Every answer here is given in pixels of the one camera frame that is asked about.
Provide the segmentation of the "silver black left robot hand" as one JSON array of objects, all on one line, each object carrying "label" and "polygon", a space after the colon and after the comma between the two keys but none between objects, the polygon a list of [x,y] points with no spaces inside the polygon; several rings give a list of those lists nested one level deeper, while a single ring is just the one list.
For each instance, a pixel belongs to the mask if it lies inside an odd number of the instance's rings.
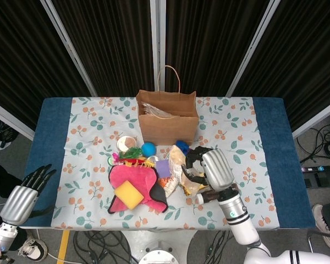
[{"label": "silver black left robot hand", "polygon": [[28,174],[23,182],[13,189],[0,212],[0,217],[4,223],[20,226],[30,218],[44,216],[54,211],[53,205],[41,210],[34,210],[40,194],[50,177],[56,172],[55,169],[50,170],[51,166],[48,164],[39,167]]}]

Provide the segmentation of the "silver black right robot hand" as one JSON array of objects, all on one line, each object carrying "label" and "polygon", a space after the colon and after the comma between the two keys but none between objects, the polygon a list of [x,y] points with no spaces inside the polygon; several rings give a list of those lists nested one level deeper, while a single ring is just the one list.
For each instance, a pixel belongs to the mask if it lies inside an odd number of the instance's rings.
[{"label": "silver black right robot hand", "polygon": [[[199,161],[204,176],[198,176],[193,164]],[[202,146],[190,149],[185,164],[181,165],[184,175],[194,183],[209,186],[216,192],[224,191],[234,183],[234,175],[221,149]]]}]

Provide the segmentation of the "brown drink bottle white cap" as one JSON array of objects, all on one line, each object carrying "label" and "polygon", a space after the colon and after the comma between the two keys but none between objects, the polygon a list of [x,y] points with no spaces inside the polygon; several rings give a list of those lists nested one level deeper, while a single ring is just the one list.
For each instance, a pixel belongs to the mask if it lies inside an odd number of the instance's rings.
[{"label": "brown drink bottle white cap", "polygon": [[196,194],[196,200],[200,205],[209,203],[213,200],[225,201],[235,197],[239,194],[239,189],[236,184],[222,191],[208,190]]}]

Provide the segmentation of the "orange white rice bag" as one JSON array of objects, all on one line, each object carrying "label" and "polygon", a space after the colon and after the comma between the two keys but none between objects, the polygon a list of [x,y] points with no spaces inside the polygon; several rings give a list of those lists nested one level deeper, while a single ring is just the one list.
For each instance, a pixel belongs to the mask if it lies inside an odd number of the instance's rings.
[{"label": "orange white rice bag", "polygon": [[169,198],[177,186],[181,186],[182,165],[185,165],[185,155],[176,145],[173,145],[167,160],[169,160],[170,177],[158,178],[158,183],[163,188],[166,198]]}]

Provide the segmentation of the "clear plastic sleeve pack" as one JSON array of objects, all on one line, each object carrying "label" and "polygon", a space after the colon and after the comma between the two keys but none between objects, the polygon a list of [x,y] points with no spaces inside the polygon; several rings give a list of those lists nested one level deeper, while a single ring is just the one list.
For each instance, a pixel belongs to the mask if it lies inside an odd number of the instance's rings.
[{"label": "clear plastic sleeve pack", "polygon": [[141,105],[143,106],[145,114],[150,114],[158,118],[170,118],[173,116],[172,114],[165,112],[149,103],[142,102]]}]

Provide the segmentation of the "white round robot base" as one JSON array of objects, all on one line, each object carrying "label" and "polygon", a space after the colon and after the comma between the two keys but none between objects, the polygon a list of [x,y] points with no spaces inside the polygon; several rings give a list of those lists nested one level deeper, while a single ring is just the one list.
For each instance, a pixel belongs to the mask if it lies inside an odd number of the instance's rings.
[{"label": "white round robot base", "polygon": [[144,249],[144,253],[138,264],[179,264],[178,254],[165,241],[148,244]]}]

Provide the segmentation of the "brown paper bag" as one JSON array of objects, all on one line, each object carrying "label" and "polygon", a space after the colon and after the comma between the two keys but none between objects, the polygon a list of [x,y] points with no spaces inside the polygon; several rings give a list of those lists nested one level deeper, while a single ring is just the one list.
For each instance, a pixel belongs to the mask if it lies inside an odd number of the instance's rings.
[{"label": "brown paper bag", "polygon": [[[136,95],[138,121],[142,138],[155,145],[173,145],[177,140],[192,144],[199,123],[196,110],[196,92],[181,93],[178,80],[177,92],[139,90]],[[172,114],[170,118],[158,118],[145,114],[142,102],[149,103]]]}]

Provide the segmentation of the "blue toy block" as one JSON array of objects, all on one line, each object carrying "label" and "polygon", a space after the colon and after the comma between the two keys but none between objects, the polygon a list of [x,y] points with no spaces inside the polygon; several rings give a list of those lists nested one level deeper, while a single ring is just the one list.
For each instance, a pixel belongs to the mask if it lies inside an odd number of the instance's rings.
[{"label": "blue toy block", "polygon": [[182,151],[182,153],[186,156],[187,153],[189,152],[189,145],[182,141],[182,140],[177,140],[175,145]]}]

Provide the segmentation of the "white black sneaker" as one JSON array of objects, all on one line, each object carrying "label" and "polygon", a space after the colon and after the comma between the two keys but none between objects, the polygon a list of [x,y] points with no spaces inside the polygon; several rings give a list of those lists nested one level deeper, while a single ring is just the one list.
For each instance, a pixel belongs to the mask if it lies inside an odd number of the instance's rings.
[{"label": "white black sneaker", "polygon": [[40,262],[48,255],[47,245],[39,239],[27,238],[18,250],[18,256],[25,257],[31,261]]}]

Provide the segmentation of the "purple foam block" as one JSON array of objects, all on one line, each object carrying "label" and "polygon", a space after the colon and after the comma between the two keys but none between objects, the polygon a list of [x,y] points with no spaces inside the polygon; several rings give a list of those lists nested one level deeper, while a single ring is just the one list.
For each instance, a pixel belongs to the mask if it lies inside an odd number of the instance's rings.
[{"label": "purple foam block", "polygon": [[159,178],[169,178],[171,176],[169,170],[169,160],[159,160],[156,162],[156,171],[158,173]]}]

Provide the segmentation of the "blue table cover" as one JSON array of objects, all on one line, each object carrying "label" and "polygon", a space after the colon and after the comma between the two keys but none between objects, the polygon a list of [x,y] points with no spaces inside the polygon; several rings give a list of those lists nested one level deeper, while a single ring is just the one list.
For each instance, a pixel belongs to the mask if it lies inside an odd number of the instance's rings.
[{"label": "blue table cover", "polygon": [[[281,98],[255,97],[253,103],[257,109],[258,130],[266,155],[265,164],[277,205],[279,225],[285,229],[312,228],[315,220],[284,102]],[[24,224],[25,228],[51,226],[71,106],[70,97],[46,98],[42,103],[25,174],[46,164],[51,164],[57,172],[34,207],[40,211],[40,215],[28,220]]]}]

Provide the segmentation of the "blue ball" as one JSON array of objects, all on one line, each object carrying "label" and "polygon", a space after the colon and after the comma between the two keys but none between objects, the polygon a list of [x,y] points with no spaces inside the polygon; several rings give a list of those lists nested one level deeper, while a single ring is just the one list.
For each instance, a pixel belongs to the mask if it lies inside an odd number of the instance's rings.
[{"label": "blue ball", "polygon": [[154,156],[157,152],[156,146],[151,142],[145,142],[142,145],[141,150],[145,157]]}]

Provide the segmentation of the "yellow plastic feather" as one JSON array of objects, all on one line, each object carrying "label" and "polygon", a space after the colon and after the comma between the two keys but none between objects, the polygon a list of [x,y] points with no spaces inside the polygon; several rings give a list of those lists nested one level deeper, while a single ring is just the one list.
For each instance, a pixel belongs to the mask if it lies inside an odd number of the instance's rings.
[{"label": "yellow plastic feather", "polygon": [[138,164],[138,165],[130,165],[130,164],[125,164],[127,167],[145,167],[145,168],[155,168],[148,160],[143,163],[143,164]]}]

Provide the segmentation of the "red plastic feather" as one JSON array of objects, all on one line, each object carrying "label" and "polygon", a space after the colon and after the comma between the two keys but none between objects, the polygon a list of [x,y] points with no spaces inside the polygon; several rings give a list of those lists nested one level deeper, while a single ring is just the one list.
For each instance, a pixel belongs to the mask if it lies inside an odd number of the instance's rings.
[{"label": "red plastic feather", "polygon": [[145,158],[122,158],[122,159],[115,159],[114,164],[130,164],[130,165],[138,165],[143,164],[147,161]]}]

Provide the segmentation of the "pink cloth black trim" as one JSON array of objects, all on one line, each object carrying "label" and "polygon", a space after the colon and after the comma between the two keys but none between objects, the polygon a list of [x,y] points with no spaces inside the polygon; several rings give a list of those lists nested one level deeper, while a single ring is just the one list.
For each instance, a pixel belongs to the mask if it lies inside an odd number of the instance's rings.
[{"label": "pink cloth black trim", "polygon": [[[154,168],[117,165],[111,169],[109,173],[109,182],[114,191],[127,180],[130,181],[144,196],[144,199],[138,205],[147,205],[158,212],[164,212],[167,210],[167,198],[163,188],[158,184],[158,174]],[[125,210],[129,209],[114,194],[108,213],[113,214]]]}]

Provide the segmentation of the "yellow sponge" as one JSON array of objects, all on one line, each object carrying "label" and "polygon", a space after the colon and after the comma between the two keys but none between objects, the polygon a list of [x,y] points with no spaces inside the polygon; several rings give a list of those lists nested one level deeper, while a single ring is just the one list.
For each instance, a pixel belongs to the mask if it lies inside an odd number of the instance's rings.
[{"label": "yellow sponge", "polygon": [[114,193],[130,210],[133,210],[144,199],[142,193],[128,180],[118,186]]}]

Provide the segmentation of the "clear cup brown contents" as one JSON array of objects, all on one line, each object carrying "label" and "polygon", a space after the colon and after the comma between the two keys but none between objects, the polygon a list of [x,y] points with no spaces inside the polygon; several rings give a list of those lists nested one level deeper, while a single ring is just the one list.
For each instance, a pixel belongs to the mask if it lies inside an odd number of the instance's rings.
[{"label": "clear cup brown contents", "polygon": [[122,136],[117,140],[117,149],[120,152],[127,152],[130,148],[137,147],[137,138]]}]

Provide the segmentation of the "floral print tablecloth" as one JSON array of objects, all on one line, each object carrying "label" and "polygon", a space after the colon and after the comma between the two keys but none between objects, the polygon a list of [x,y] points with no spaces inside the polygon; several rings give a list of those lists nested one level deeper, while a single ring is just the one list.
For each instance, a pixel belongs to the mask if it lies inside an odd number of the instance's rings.
[{"label": "floral print tablecloth", "polygon": [[[253,100],[199,97],[193,146],[221,149],[257,229],[279,227]],[[217,201],[200,205],[178,186],[168,210],[147,205],[108,213],[114,191],[108,157],[122,136],[143,139],[138,104],[132,97],[76,97],[72,100],[65,154],[51,226],[58,229],[226,229]]]}]

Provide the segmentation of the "grey white sneaker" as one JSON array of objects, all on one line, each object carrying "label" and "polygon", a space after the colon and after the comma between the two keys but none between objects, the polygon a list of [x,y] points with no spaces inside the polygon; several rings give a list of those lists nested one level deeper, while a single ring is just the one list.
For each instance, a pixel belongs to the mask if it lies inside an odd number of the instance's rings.
[{"label": "grey white sneaker", "polygon": [[[330,234],[329,225],[327,224],[324,216],[322,215],[322,208],[323,206],[321,204],[315,204],[312,208],[312,213],[316,222],[316,227],[322,233]],[[324,242],[327,244],[327,246],[330,247],[330,237],[323,236],[323,239]]]}]

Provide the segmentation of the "black pleated curtain panel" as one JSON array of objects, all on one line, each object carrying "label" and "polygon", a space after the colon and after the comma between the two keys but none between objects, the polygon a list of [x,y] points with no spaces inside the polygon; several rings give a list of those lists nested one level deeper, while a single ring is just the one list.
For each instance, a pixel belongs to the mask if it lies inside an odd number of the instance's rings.
[{"label": "black pleated curtain panel", "polygon": [[155,88],[149,0],[52,0],[99,96]]},{"label": "black pleated curtain panel", "polygon": [[284,100],[292,130],[330,105],[330,0],[280,0],[234,96]]},{"label": "black pleated curtain panel", "polygon": [[224,96],[270,0],[167,0],[165,91]]},{"label": "black pleated curtain panel", "polygon": [[0,0],[0,106],[35,129],[44,99],[89,94],[40,0]]}]

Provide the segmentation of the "white partition frame post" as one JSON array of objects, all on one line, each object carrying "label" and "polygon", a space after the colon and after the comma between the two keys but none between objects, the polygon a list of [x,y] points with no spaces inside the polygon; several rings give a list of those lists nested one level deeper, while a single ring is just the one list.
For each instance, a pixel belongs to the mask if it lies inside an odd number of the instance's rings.
[{"label": "white partition frame post", "polygon": [[167,0],[149,0],[155,91],[165,90]]},{"label": "white partition frame post", "polygon": [[293,139],[296,139],[298,136],[302,135],[305,131],[312,128],[314,125],[324,120],[326,117],[330,116],[330,105],[324,108],[322,111],[314,115],[308,121],[306,121],[303,125],[298,127],[292,132]]},{"label": "white partition frame post", "polygon": [[267,8],[265,9],[265,12],[258,24],[258,27],[253,35],[253,38],[247,48],[247,51],[245,53],[245,56],[243,60],[241,61],[241,64],[233,78],[233,81],[231,82],[229,89],[226,93],[226,97],[231,97],[235,91],[235,88],[237,87],[242,75],[244,74],[245,70],[247,69],[251,58],[253,57],[271,19],[273,18],[281,0],[269,0],[269,3],[267,5]]},{"label": "white partition frame post", "polygon": [[94,88],[90,77],[72,43],[72,40],[52,2],[52,0],[40,0],[45,12],[47,13],[51,23],[53,24],[59,38],[61,39],[65,49],[67,50],[73,64],[75,65],[78,73],[82,77],[86,87],[88,88],[89,93],[92,97],[97,97],[97,91]]},{"label": "white partition frame post", "polygon": [[11,128],[16,130],[21,135],[28,138],[29,140],[32,141],[34,139],[35,132],[1,106],[0,106],[0,120],[5,124],[9,125]]}]

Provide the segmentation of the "white table pedestal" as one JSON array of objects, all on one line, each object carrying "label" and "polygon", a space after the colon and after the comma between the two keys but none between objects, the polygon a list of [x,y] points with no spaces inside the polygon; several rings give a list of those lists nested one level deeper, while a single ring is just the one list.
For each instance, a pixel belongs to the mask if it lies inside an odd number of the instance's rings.
[{"label": "white table pedestal", "polygon": [[179,264],[186,264],[187,253],[190,242],[194,235],[195,230],[132,230],[124,231],[124,236],[126,237],[130,251],[132,255],[136,258],[137,263],[140,258],[145,254],[145,247],[156,241],[165,241],[169,243],[176,253],[178,254]]}]

